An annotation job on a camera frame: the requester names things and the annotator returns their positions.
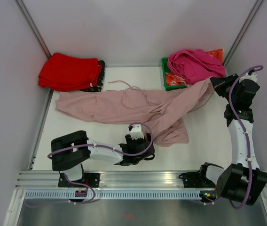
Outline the light pink trousers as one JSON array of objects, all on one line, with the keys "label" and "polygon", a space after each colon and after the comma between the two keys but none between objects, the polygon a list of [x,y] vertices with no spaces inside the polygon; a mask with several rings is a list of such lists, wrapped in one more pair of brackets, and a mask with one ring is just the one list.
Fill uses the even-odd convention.
[{"label": "light pink trousers", "polygon": [[171,91],[133,88],[95,93],[62,92],[55,108],[86,122],[144,123],[150,127],[155,144],[169,147],[188,143],[183,117],[213,93],[209,79]]}]

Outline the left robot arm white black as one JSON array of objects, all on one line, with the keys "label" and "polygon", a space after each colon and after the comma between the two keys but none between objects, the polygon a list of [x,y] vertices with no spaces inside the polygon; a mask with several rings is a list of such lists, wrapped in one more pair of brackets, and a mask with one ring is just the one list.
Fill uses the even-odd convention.
[{"label": "left robot arm white black", "polygon": [[52,140],[47,158],[52,161],[52,170],[59,172],[61,181],[80,187],[86,181],[83,169],[86,160],[127,167],[155,158],[152,132],[142,133],[138,138],[131,132],[125,139],[125,144],[109,145],[88,138],[85,131],[79,130]]}]

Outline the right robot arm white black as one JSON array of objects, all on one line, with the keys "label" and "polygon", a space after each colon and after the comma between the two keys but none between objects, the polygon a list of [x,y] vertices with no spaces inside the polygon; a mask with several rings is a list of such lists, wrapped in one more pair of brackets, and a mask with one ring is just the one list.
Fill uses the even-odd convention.
[{"label": "right robot arm white black", "polygon": [[215,185],[217,197],[230,203],[238,202],[237,209],[253,205],[267,184],[267,173],[260,170],[254,152],[252,130],[252,101],[259,90],[254,71],[239,77],[211,78],[215,92],[228,101],[224,112],[231,138],[232,162],[226,168],[206,162],[197,175],[202,186]]}]

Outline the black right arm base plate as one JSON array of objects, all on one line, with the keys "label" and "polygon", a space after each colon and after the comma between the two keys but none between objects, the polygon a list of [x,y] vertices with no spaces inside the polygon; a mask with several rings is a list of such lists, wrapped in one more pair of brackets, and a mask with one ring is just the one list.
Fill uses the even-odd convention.
[{"label": "black right arm base plate", "polygon": [[215,184],[198,172],[187,172],[179,175],[185,188],[215,188]]}]

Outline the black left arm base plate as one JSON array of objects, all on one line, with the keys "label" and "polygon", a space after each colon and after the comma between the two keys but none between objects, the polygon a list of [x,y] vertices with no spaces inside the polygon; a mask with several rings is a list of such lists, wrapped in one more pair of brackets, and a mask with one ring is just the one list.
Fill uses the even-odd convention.
[{"label": "black left arm base plate", "polygon": [[[80,180],[75,181],[75,183],[86,184],[92,188],[98,188],[100,183],[99,173],[84,173],[84,177]],[[82,185],[75,185],[69,183],[62,174],[60,174],[58,187],[71,188],[71,187],[84,187]]]}]

